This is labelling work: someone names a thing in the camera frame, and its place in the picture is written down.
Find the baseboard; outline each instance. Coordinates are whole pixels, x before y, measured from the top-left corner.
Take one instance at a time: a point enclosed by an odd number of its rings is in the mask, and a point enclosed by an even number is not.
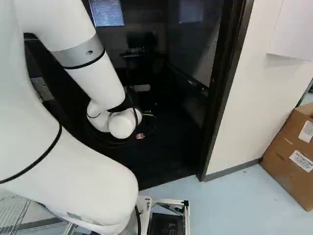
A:
[[[204,178],[204,182],[215,180],[215,179],[220,178],[222,176],[234,173],[234,172],[236,172],[238,170],[243,170],[243,169],[248,168],[248,167],[250,167],[252,165],[258,164],[260,162],[260,160],[261,160],[261,158],[257,158],[255,160],[250,161],[250,162],[242,163],[240,165],[233,166],[231,168],[228,168],[228,169],[225,169],[225,170],[221,170],[221,171],[218,171],[218,172],[206,175],[205,178]]]

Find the silver band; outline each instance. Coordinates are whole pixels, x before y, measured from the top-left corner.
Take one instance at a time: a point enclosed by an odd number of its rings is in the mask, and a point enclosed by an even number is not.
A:
[[[103,53],[104,48],[97,34],[78,46],[59,51],[52,51],[52,55],[66,68],[77,67],[96,60]]]

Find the cardboard box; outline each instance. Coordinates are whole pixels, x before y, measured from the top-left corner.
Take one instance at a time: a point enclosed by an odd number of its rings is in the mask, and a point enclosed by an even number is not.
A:
[[[261,166],[306,210],[313,209],[313,103],[295,108]]]

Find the black cable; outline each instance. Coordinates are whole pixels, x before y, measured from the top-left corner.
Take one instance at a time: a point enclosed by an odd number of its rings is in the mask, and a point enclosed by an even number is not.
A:
[[[55,137],[55,139],[52,142],[52,144],[48,147],[48,149],[36,161],[34,161],[32,164],[30,164],[28,167],[26,167],[25,169],[21,170],[19,173],[16,173],[15,175],[10,176],[9,178],[1,180],[0,184],[4,184],[6,182],[14,180],[14,179],[20,177],[21,175],[24,175],[26,172],[28,172],[32,168],[34,168],[38,163],[40,163],[51,152],[51,150],[54,148],[54,146],[57,144],[58,140],[60,139],[61,134],[62,134],[62,125],[59,123],[58,134]]]
[[[135,205],[135,212],[136,212],[136,217],[137,217],[138,235],[141,235],[141,220],[140,220],[140,213],[139,213],[137,205]]]

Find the label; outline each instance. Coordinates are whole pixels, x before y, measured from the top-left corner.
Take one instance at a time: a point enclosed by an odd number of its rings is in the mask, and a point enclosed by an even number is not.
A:
[[[312,137],[313,137],[313,123],[310,121],[306,121],[298,136],[298,139],[306,143],[310,143]]]
[[[289,157],[294,163],[296,163],[299,167],[304,169],[306,172],[310,172],[313,169],[313,162],[306,158],[302,153],[298,150],[295,150],[293,154]]]

